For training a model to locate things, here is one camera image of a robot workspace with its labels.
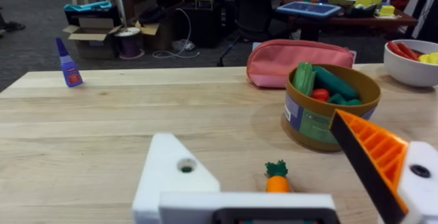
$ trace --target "orange 3d-printed part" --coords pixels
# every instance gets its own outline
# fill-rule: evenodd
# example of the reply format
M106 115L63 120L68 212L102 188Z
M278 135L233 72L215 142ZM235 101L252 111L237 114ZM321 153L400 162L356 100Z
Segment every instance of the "orange 3d-printed part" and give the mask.
M330 131L355 168L386 223L400 220L407 207L397 193L408 142L365 120L336 110Z

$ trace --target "screw hole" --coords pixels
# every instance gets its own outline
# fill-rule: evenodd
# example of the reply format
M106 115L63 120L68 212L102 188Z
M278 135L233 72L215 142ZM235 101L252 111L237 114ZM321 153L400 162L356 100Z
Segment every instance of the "screw hole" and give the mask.
M430 171L422 165L418 165L418 164L411 165L411 171L420 177L424 177L424 178L430 177Z
M177 166L182 173L191 173L196 168L196 162L193 159L185 158L181 159Z

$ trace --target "spool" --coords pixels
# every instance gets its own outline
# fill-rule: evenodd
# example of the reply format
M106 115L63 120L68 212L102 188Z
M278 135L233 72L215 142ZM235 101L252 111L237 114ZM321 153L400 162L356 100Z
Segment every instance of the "spool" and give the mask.
M318 151L335 152L341 147L329 131L335 109L340 109L364 119L369 119L381 98L378 84L367 75L344 66L314 64L321 66L349 83L358 93L362 105L337 105L317 101L297 91L292 86L296 69L290 72L286 83L285 117L282 123L295 141Z
M137 46L137 36L140 29L128 27L121 29L115 36L120 38L119 57L124 60L132 60L144 55L144 51Z

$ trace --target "white cable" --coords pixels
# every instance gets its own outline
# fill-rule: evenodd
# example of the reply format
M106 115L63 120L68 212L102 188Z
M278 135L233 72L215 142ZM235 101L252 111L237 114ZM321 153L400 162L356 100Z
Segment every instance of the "white cable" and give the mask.
M192 23L190 22L190 18L189 16L184 12L184 10L182 10L181 8L177 8L176 10L179 10L181 12L184 13L184 15L187 17L187 20L189 21L189 36L187 37L187 40L184 43L184 47L180 50L180 52L178 53L172 53L169 51L155 51L152 53L152 56L155 58L171 58L171 57L178 57L178 58L195 58L196 56L200 55L200 53L198 52L196 55L192 55L192 56L181 56L180 54L182 54L185 50L185 46L187 46L187 43L190 39L190 35L192 34Z

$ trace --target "yellow fruit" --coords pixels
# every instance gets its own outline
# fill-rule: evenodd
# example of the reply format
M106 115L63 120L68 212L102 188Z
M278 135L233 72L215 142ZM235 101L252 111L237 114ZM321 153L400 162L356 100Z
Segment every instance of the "yellow fruit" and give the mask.
M428 63L429 55L421 55L418 60L423 63Z
M431 64L438 64L438 53L431 53L427 61Z

